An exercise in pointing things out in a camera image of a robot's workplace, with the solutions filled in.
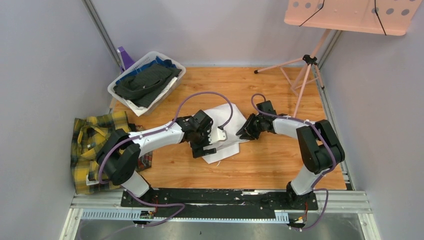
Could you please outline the white long sleeve shirt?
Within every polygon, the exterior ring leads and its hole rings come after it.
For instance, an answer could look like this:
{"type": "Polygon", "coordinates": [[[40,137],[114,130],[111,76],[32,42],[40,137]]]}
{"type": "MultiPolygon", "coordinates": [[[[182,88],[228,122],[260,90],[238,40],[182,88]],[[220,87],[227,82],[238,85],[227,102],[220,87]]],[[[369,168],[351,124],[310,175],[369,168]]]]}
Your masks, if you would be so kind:
{"type": "MultiPolygon", "coordinates": [[[[232,103],[231,105],[233,109],[232,118],[223,128],[226,131],[226,140],[218,141],[205,147],[206,150],[213,148],[216,149],[216,153],[202,157],[208,164],[213,164],[229,157],[233,157],[240,152],[240,144],[249,141],[240,139],[240,137],[236,135],[247,119],[243,116],[236,104],[232,103]]],[[[218,126],[221,126],[228,120],[231,114],[231,108],[226,103],[210,109],[206,109],[204,112],[212,118],[212,130],[214,131],[218,128],[218,126]]]]}

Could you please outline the white plastic laundry basket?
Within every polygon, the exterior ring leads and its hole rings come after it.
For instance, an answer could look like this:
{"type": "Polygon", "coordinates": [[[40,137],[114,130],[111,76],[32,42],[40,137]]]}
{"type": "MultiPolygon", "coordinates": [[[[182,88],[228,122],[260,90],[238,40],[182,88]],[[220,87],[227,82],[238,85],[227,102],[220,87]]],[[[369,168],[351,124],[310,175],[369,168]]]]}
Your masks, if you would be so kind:
{"type": "Polygon", "coordinates": [[[151,114],[156,107],[158,107],[182,82],[182,78],[184,74],[186,73],[186,68],[181,65],[176,60],[170,58],[169,56],[162,54],[157,51],[150,51],[146,55],[144,55],[139,60],[135,61],[130,66],[127,66],[125,68],[125,71],[121,73],[112,83],[109,84],[107,87],[107,91],[120,103],[122,103],[124,106],[131,109],[136,116],[140,117],[142,115],[147,116],[151,114]],[[181,72],[179,75],[172,79],[172,81],[165,87],[165,89],[158,95],[158,97],[150,104],[149,107],[138,107],[130,100],[126,100],[122,97],[120,97],[118,94],[115,93],[114,87],[120,83],[121,80],[123,80],[125,77],[136,75],[142,71],[142,67],[145,65],[148,65],[150,63],[157,63],[158,60],[165,61],[169,60],[173,65],[176,66],[177,69],[180,69],[181,72]]]}

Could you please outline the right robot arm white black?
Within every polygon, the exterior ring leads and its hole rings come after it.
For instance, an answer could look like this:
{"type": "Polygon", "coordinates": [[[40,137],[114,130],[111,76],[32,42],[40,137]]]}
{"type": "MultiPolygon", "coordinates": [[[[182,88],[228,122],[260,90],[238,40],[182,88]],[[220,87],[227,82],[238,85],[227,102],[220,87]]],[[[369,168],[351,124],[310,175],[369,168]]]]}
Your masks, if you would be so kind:
{"type": "Polygon", "coordinates": [[[286,204],[298,209],[321,178],[345,160],[345,151],[328,120],[309,121],[277,114],[269,100],[255,108],[257,113],[248,117],[236,135],[242,140],[257,140],[262,132],[268,132],[298,141],[303,167],[288,183],[285,195],[286,204]]]}

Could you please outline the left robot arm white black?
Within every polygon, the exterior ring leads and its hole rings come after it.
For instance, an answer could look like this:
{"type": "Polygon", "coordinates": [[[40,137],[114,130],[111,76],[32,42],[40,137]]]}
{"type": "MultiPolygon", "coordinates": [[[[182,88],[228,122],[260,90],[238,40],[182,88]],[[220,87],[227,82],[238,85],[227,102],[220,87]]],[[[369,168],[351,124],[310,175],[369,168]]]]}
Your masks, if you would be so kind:
{"type": "Polygon", "coordinates": [[[149,206],[153,193],[146,180],[137,173],[141,156],[156,149],[188,142],[193,158],[215,154],[211,139],[213,119],[199,110],[193,116],[178,117],[166,125],[139,132],[114,131],[96,154],[101,173],[114,186],[122,186],[134,195],[140,206],[149,206]]]}

